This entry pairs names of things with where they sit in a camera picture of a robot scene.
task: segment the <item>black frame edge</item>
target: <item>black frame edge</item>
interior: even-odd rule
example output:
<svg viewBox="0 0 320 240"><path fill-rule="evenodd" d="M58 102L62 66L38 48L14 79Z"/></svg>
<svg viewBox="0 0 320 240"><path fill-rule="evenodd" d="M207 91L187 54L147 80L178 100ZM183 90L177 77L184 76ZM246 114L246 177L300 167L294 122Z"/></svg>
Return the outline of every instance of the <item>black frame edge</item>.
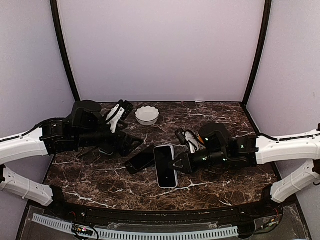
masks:
<svg viewBox="0 0 320 240"><path fill-rule="evenodd" d="M248 118L254 132L256 135L258 135L260 133L258 126L256 125L255 121L253 120L250 112L248 111L246 105L243 102L240 102L240 106L242 108L242 110L244 111L245 116Z"/></svg>
<svg viewBox="0 0 320 240"><path fill-rule="evenodd" d="M249 98L250 98L252 89L254 87L256 76L257 76L257 72L258 72L258 68L259 68L259 65L260 65L262 52L264 50L266 36L267 36L267 30L268 30L268 24L269 24L269 18L270 18L270 13L271 13L271 5L272 5L272 0L265 0L259 40L258 40L258 44L257 44L257 47L256 47L255 57L254 57L254 61L253 61L253 65L252 65L249 81L248 81L248 84L246 86L246 90L245 90L244 97L243 97L243 100L242 100L242 103L245 106L249 102Z"/></svg>
<svg viewBox="0 0 320 240"><path fill-rule="evenodd" d="M50 5L51 5L52 19L53 19L56 39L58 41L60 54L61 54L61 58L64 65L64 70L68 78L68 82L69 82L74 100L80 101L80 95L76 86L75 78L72 74L71 65L69 62L68 54L67 54L66 44L65 44L65 40L62 32L60 17L59 17L57 0L50 0Z"/></svg>

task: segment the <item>white robot arm segment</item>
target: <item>white robot arm segment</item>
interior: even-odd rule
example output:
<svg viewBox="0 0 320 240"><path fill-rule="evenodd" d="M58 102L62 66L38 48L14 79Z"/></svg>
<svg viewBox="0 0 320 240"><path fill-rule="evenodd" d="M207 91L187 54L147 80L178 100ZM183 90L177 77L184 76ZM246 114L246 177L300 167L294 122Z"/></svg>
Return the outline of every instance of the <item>white robot arm segment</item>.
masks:
<svg viewBox="0 0 320 240"><path fill-rule="evenodd" d="M0 166L27 157L48 155L45 143L40 141L40 137L43 135L41 128L35 129L26 136L22 136L22 134L16 134L0 139L1 141L3 139L20 136L16 139L1 142Z"/></svg>
<svg viewBox="0 0 320 240"><path fill-rule="evenodd" d="M16 194L23 199L33 200L45 207L53 202L53 191L48 185L29 180L13 172L10 168L3 169L4 181L0 182L0 190Z"/></svg>
<svg viewBox="0 0 320 240"><path fill-rule="evenodd" d="M313 136L309 138L298 138L287 141L276 141L265 136L259 136L256 139L256 147L259 148L259 151L255 154L256 163L266 164L283 160L320 159L319 133L320 132L317 130L312 130L302 134L275 137L276 139L287 139Z"/></svg>
<svg viewBox="0 0 320 240"><path fill-rule="evenodd" d="M183 135L185 136L185 140L189 144L190 152L194 154L197 150L199 150L198 141L189 131L185 131Z"/></svg>
<svg viewBox="0 0 320 240"><path fill-rule="evenodd" d="M314 161L309 159L285 179L274 183L270 192L271 200L282 203L314 181L320 180L320 174L313 171L314 167Z"/></svg>
<svg viewBox="0 0 320 240"><path fill-rule="evenodd" d="M107 124L111 125L110 131L113 134L116 132L117 124L124 113L125 113L125 109L123 107L121 107L119 104L117 104L114 106L114 108L112 108L110 113L107 115L106 120L109 121Z"/></svg>

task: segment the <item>phone screen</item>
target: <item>phone screen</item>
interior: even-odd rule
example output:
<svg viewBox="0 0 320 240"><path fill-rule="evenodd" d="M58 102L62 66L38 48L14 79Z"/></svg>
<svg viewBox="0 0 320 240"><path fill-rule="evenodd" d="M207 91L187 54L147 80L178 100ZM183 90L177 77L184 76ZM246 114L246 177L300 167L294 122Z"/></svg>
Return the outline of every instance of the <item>phone screen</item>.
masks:
<svg viewBox="0 0 320 240"><path fill-rule="evenodd" d="M168 163L173 158L170 146L159 146L154 149L154 161L160 188L175 188L177 186L176 172L168 167Z"/></svg>
<svg viewBox="0 0 320 240"><path fill-rule="evenodd" d="M154 145L151 145L144 149L139 154L125 162L125 167L130 174L136 174L137 172L150 167L155 164Z"/></svg>

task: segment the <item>white plastic strip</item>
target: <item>white plastic strip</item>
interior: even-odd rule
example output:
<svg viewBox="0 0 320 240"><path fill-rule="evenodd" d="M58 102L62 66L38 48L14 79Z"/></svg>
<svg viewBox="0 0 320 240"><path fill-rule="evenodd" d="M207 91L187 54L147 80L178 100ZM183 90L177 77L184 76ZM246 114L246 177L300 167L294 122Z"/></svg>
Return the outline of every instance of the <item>white plastic strip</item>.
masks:
<svg viewBox="0 0 320 240"><path fill-rule="evenodd" d="M33 214L32 221L43 226L55 229L60 232L72 234L72 223L59 219L54 219L40 214ZM237 237L238 227L227 227L222 229L213 229L206 231L193 231L193 232L170 232L170 233L147 233L147 232L129 232L129 231L115 231L95 227L99 233L100 240L215 240L225 239L230 237Z"/></svg>

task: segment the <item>black cable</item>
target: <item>black cable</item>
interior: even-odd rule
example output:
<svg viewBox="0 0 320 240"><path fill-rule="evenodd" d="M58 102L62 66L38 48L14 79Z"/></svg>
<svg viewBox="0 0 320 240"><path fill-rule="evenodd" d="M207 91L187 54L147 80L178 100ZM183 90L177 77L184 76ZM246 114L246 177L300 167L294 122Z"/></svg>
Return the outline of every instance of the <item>black cable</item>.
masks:
<svg viewBox="0 0 320 240"><path fill-rule="evenodd" d="M76 156L76 158L77 158L77 159L83 158L84 156L92 153L94 150L96 150L96 149L98 149L98 148L99 148L99 147L96 146L96 147L90 149L89 151L85 152L84 154L82 154L82 152L83 152L83 150L82 150L82 151L80 152L80 154L78 154L78 155Z"/></svg>
<svg viewBox="0 0 320 240"><path fill-rule="evenodd" d="M57 121L57 120L63 120L65 119L64 117L55 117L55 118L50 118L50 119L47 119L47 120L44 120L38 124L36 124L33 128L31 128L29 131L25 132L24 134L21 135L21 137L24 137L28 134L30 134L31 132L33 132L34 130L36 130L37 128L41 127L42 124L48 122L48 121ZM3 142L6 142L6 141L10 141L10 140L14 140L14 139L19 139L20 138L20 135L18 136L13 136L13 137L8 137L8 138L5 138L5 139L2 139L0 140L0 143L3 143Z"/></svg>
<svg viewBox="0 0 320 240"><path fill-rule="evenodd" d="M285 137L285 138L275 138L275 137L269 136L265 133L259 133L258 136L266 137L267 139L270 139L272 141L284 142L284 141L295 140L295 139L307 139L307 138L318 137L318 136L320 136L320 133L315 134L315 135L294 136L294 137Z"/></svg>
<svg viewBox="0 0 320 240"><path fill-rule="evenodd" d="M187 141L187 142L194 147L195 151L198 151L198 147L192 141Z"/></svg>
<svg viewBox="0 0 320 240"><path fill-rule="evenodd" d="M128 127L128 124L121 119L118 121L118 125L122 125L122 126L118 126L118 131L125 130Z"/></svg>
<svg viewBox="0 0 320 240"><path fill-rule="evenodd" d="M99 233L93 226L85 226L85 227L92 229L96 234L96 239L95 240L99 240ZM92 236L90 236L90 237L80 236L76 231L72 231L72 233L75 235L75 236L74 235L73 236L78 240L86 240L86 239L90 239L92 237Z"/></svg>
<svg viewBox="0 0 320 240"><path fill-rule="evenodd" d="M271 206L269 206L269 205L267 205L267 206L265 206L265 208L266 209L275 209L274 207L271 207ZM259 214L259 215L250 215L250 214L247 214L247 213L245 213L245 212L241 212L241 214L242 215L246 215L246 216L248 216L249 218L262 218L265 214Z"/></svg>
<svg viewBox="0 0 320 240"><path fill-rule="evenodd" d="M281 213L282 213L281 217L278 220L277 224L275 225L275 227L273 227L269 231L260 232L260 231L262 231L262 230L264 230L266 228L264 228L264 229L263 228L259 228L259 229L255 230L253 232L239 232L239 235L245 235L245 236L246 235L261 235L261 234L268 234L268 233L272 232L273 230L275 230L280 225L280 223L282 222L282 219L284 218L284 207L282 205L281 205Z"/></svg>

